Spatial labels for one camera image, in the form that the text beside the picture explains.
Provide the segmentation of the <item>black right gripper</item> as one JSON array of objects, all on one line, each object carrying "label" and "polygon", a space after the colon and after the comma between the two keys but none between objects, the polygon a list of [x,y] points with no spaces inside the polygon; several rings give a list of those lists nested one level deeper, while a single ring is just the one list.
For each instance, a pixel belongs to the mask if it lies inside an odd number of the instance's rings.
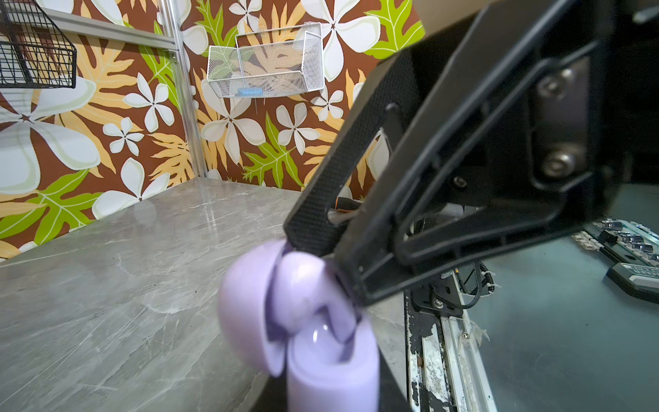
[{"label": "black right gripper", "polygon": [[626,181],[658,184],[658,3],[618,1],[614,38],[615,136]]}]

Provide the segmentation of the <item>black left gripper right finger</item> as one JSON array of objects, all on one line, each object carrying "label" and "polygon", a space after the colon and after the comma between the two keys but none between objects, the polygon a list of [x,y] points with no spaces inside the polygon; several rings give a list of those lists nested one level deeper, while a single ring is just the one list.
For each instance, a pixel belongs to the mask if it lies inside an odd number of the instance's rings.
[{"label": "black left gripper right finger", "polygon": [[411,412],[408,399],[399,388],[383,355],[379,356],[379,412]]}]

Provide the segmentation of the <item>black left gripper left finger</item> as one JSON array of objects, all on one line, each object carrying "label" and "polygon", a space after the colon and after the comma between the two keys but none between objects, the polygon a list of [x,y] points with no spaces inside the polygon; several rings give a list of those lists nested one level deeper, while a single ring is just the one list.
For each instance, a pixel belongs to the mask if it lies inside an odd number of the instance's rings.
[{"label": "black left gripper left finger", "polygon": [[252,412],[287,412],[288,386],[284,375],[272,377],[259,374],[256,379],[255,399],[250,407]]}]

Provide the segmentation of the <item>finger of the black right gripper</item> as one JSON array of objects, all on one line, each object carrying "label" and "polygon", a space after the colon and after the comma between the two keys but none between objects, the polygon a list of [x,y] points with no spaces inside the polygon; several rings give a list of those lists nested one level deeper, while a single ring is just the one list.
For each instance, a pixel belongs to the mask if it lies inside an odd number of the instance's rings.
[{"label": "finger of the black right gripper", "polygon": [[497,1],[379,64],[285,222],[369,306],[600,217],[621,1]]}]

